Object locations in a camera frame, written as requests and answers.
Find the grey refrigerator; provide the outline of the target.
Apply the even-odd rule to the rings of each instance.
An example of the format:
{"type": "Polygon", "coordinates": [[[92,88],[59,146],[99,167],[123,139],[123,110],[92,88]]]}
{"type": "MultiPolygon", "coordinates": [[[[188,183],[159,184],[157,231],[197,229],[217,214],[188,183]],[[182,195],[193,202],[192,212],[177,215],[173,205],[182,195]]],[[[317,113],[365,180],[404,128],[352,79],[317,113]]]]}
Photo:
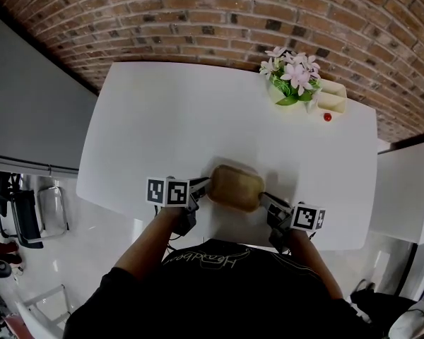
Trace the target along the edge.
{"type": "Polygon", "coordinates": [[[0,20],[0,171],[76,177],[96,101],[0,20]]]}

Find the person's left forearm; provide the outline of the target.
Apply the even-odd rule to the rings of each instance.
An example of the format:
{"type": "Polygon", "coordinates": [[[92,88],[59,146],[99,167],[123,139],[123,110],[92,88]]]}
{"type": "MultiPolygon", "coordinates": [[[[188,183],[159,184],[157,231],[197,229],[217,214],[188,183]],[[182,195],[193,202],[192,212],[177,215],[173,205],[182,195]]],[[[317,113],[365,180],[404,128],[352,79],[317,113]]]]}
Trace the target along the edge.
{"type": "Polygon", "coordinates": [[[114,267],[125,270],[138,280],[151,276],[162,262],[182,211],[181,208],[162,208],[114,267]]]}

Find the white shelf unit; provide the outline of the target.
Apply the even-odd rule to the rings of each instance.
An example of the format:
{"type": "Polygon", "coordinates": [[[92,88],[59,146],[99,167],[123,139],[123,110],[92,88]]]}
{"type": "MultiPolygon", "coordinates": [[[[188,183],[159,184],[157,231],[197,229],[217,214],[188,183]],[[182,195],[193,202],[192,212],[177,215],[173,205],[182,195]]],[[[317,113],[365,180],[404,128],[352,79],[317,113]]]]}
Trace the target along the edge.
{"type": "Polygon", "coordinates": [[[424,133],[378,154],[370,231],[424,244],[424,133]]]}

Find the person's right forearm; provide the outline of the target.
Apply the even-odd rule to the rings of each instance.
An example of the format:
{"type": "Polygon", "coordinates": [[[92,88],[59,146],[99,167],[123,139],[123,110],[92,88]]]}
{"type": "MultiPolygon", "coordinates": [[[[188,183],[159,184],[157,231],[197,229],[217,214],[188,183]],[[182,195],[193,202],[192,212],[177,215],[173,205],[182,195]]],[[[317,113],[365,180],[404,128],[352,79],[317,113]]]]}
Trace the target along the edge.
{"type": "Polygon", "coordinates": [[[286,245],[296,261],[310,267],[322,279],[332,299],[343,299],[341,288],[305,231],[290,230],[286,245]]]}

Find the white metal frame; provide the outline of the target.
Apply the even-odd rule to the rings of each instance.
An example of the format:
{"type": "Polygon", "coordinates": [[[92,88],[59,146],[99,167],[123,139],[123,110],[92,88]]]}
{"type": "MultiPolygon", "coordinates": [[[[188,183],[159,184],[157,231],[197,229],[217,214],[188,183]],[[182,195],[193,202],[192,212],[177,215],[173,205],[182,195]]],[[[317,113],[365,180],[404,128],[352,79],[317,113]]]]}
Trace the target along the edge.
{"type": "Polygon", "coordinates": [[[34,339],[62,339],[71,305],[64,285],[42,294],[15,301],[18,314],[34,339]]]}

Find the person's black shirt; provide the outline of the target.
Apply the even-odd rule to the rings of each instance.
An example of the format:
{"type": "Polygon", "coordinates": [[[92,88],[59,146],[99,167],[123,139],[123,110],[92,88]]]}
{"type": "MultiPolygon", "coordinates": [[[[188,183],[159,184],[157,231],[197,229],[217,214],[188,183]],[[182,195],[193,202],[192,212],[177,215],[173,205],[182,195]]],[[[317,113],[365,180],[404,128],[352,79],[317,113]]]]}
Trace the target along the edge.
{"type": "Polygon", "coordinates": [[[146,279],[102,277],[63,339],[373,339],[349,303],[291,257],[208,240],[146,279]]]}

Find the tan rectangular tray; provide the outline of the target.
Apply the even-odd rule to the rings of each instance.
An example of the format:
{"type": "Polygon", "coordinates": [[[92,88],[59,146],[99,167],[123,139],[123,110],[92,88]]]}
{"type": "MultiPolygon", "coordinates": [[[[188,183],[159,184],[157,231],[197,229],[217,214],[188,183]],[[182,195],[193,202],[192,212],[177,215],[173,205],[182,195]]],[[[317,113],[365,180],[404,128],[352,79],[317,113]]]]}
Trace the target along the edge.
{"type": "Polygon", "coordinates": [[[212,171],[210,179],[207,196],[214,203],[245,213],[252,213],[259,207],[259,194],[265,187],[259,175],[219,165],[212,171]]]}

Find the white table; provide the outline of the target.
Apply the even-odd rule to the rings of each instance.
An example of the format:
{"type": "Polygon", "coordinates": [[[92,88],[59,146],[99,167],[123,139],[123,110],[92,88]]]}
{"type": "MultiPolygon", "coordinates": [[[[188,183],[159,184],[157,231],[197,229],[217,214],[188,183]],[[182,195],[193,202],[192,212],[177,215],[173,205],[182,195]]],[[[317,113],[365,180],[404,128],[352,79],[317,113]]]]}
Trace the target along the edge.
{"type": "Polygon", "coordinates": [[[373,108],[349,100],[324,121],[281,109],[258,73],[198,64],[111,66],[96,103],[78,172],[78,196],[148,222],[150,177],[207,177],[218,165],[260,176],[289,203],[325,208],[319,250],[361,248],[377,176],[373,108]]]}

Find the black folding chair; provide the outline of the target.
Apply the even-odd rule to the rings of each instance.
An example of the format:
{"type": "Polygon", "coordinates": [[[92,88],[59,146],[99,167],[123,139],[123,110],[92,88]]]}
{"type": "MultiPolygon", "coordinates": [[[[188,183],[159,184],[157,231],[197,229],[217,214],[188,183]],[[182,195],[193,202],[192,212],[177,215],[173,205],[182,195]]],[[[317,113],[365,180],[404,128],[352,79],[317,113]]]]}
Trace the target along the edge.
{"type": "Polygon", "coordinates": [[[0,171],[0,233],[3,238],[16,238],[19,244],[28,249],[42,249],[43,242],[64,236],[69,230],[69,221],[64,209],[64,194],[59,186],[48,186],[39,191],[23,190],[20,187],[22,175],[0,171]],[[60,233],[49,234],[42,209],[42,197],[53,195],[55,211],[61,213],[60,233]],[[15,234],[5,231],[1,219],[11,209],[15,234]]]}

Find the white box with red dot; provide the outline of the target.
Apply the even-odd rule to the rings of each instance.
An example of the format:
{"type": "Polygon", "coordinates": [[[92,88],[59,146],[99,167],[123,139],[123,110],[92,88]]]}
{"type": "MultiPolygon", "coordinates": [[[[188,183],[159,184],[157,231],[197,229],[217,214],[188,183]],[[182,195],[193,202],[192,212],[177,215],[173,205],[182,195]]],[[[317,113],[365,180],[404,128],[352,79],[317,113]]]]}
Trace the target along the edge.
{"type": "Polygon", "coordinates": [[[340,83],[321,79],[318,91],[312,96],[307,112],[310,116],[330,123],[346,111],[346,87],[340,83]]]}

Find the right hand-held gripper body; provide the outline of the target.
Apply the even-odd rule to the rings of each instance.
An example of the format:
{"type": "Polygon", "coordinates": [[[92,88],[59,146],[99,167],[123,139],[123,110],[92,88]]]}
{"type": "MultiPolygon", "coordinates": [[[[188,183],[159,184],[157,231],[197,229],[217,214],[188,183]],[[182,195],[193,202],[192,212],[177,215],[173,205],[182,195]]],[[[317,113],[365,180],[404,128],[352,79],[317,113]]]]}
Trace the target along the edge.
{"type": "Polygon", "coordinates": [[[271,228],[269,242],[280,254],[288,250],[286,239],[290,230],[305,232],[320,230],[324,224],[326,209],[299,203],[286,213],[288,217],[279,225],[269,225],[271,228]]]}

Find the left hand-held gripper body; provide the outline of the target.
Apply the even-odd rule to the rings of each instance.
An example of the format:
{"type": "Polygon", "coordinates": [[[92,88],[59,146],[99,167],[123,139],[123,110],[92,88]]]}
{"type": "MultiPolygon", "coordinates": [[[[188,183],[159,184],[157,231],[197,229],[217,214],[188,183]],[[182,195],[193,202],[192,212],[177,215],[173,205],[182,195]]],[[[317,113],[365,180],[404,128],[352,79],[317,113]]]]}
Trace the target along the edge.
{"type": "Polygon", "coordinates": [[[197,200],[190,189],[190,180],[175,178],[146,179],[146,202],[160,208],[180,208],[181,217],[173,232],[185,236],[196,225],[197,200]]]}

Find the pink flowers in white pot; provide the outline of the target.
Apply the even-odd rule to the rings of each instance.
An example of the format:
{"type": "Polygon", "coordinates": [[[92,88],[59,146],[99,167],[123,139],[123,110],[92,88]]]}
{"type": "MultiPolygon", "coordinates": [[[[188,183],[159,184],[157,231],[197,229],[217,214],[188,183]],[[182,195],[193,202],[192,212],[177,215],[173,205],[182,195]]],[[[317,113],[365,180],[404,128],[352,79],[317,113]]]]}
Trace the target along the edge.
{"type": "Polygon", "coordinates": [[[315,55],[295,53],[285,47],[265,51],[268,59],[262,61],[259,73],[267,80],[267,90],[273,103],[279,107],[294,107],[313,101],[321,90],[320,65],[315,55]]]}

